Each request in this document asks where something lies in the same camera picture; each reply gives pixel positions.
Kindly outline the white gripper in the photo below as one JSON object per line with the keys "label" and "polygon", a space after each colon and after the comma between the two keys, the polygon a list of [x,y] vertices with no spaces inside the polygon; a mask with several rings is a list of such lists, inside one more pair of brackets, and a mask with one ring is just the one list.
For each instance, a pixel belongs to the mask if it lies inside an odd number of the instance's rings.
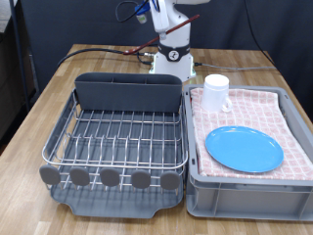
{"label": "white gripper", "polygon": [[165,40],[169,28],[165,0],[150,0],[150,6],[155,31],[159,34],[159,40]]}

